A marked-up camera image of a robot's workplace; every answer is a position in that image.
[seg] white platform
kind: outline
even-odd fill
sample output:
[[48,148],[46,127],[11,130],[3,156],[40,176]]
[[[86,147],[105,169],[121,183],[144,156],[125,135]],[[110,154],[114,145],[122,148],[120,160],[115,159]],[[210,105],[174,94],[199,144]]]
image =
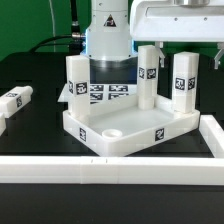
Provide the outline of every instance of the white platform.
[[140,110],[137,103],[134,94],[93,104],[88,126],[65,111],[64,129],[98,155],[110,157],[137,152],[198,127],[198,111],[174,112],[172,101],[162,96],[156,98],[153,110]]

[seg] cable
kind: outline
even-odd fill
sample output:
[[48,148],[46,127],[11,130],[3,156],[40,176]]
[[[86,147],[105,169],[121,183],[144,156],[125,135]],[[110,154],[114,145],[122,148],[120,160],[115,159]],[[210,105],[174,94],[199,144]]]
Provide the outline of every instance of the cable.
[[56,43],[52,43],[52,44],[40,44],[38,46],[35,47],[35,51],[40,48],[40,47],[49,47],[49,46],[69,46],[71,43],[60,43],[60,44],[56,44]]
[[29,52],[30,53],[34,53],[39,47],[41,47],[42,45],[47,44],[47,43],[49,43],[51,41],[60,40],[60,39],[69,39],[69,38],[72,38],[72,35],[71,34],[68,34],[68,35],[59,35],[59,36],[55,36],[55,37],[48,38],[48,39],[43,40],[40,43],[38,43],[35,47],[31,48],[29,50]]
[[80,33],[76,0],[70,0],[72,14],[72,32]]
[[54,15],[54,8],[52,0],[49,0],[50,10],[51,10],[51,19],[52,19],[52,29],[53,29],[53,36],[56,36],[56,23],[55,23],[55,15]]

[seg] green background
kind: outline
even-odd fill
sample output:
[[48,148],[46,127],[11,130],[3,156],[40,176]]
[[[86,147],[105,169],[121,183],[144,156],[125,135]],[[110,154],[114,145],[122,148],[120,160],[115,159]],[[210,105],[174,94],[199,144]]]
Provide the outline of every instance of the green background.
[[[56,35],[70,34],[70,0],[52,0],[52,3],[55,13]],[[77,7],[81,30],[84,32],[90,24],[91,0],[77,0]],[[52,37],[49,1],[1,0],[0,34],[0,60],[14,52],[28,51],[40,41]],[[53,50],[52,47],[39,49],[39,51]],[[216,44],[211,43],[165,43],[165,51],[168,53],[183,50],[209,56],[214,56],[217,53]],[[57,47],[56,51],[68,51],[68,49],[67,47]]]

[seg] white rectangular pillar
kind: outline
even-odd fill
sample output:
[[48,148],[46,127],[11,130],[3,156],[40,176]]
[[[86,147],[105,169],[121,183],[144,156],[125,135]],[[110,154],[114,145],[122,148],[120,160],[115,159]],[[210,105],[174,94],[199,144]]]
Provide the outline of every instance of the white rectangular pillar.
[[152,46],[138,48],[138,106],[142,110],[154,108],[157,96],[159,52]]
[[174,55],[173,109],[181,113],[195,110],[199,54],[182,52]]
[[69,85],[69,112],[72,117],[88,125],[90,114],[90,62],[85,56],[66,58],[67,81]]

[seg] black surface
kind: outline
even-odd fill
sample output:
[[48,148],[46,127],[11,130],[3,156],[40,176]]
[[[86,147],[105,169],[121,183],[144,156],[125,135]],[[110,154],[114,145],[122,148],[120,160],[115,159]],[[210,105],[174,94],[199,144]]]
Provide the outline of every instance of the black surface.
[[[223,125],[224,76],[201,57],[197,108]],[[135,68],[92,69],[92,82],[135,82]],[[170,97],[172,69],[161,69],[160,94]],[[65,54],[18,53],[0,63],[0,94],[31,85],[32,102],[7,120],[1,155],[95,155],[63,131],[57,103]],[[212,157],[198,130],[132,156]],[[222,223],[224,187],[154,185],[0,185],[0,223]]]

